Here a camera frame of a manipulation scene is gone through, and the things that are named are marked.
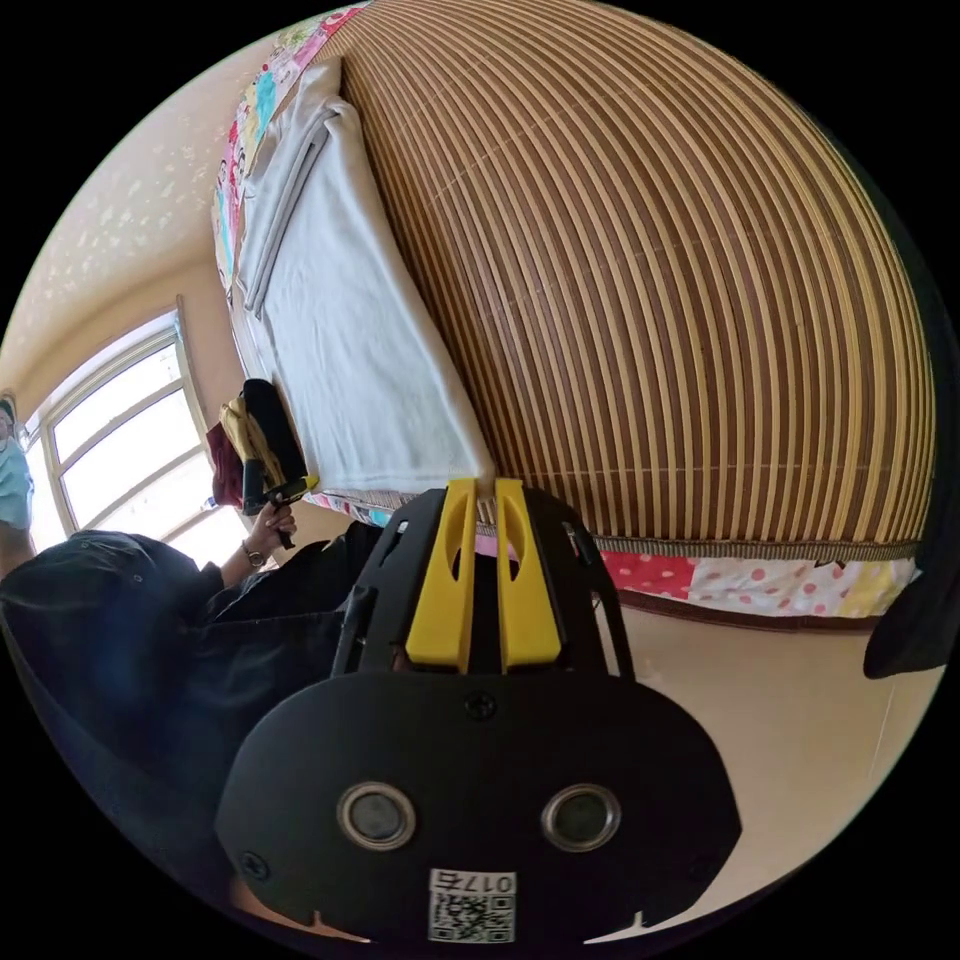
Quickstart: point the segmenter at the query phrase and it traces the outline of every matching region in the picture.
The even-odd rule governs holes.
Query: tiled floor
[[[744,828],[700,901],[642,932],[733,903],[821,850],[890,772],[942,675],[867,680],[865,637],[779,635],[626,609],[624,618],[638,679],[714,738]]]

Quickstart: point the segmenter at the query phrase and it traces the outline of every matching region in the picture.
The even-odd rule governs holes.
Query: hand
[[[280,549],[280,534],[286,533],[292,537],[296,532],[297,521],[290,507],[278,508],[268,503],[253,525],[253,533],[247,538],[247,548],[269,559]]]

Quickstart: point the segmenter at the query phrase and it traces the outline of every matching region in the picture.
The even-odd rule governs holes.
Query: label
[[[437,943],[513,943],[515,873],[430,871],[428,940]]]

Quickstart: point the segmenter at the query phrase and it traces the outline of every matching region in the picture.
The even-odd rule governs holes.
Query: ceiling
[[[244,88],[273,49],[267,37],[192,80],[136,126],[61,217],[17,301],[0,384],[140,283],[206,252],[227,130]]]

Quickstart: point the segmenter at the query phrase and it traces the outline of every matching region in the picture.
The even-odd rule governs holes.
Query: striped bamboo mat
[[[916,304],[789,101],[579,0],[376,0],[332,56],[501,475],[643,549],[910,555],[934,439]]]

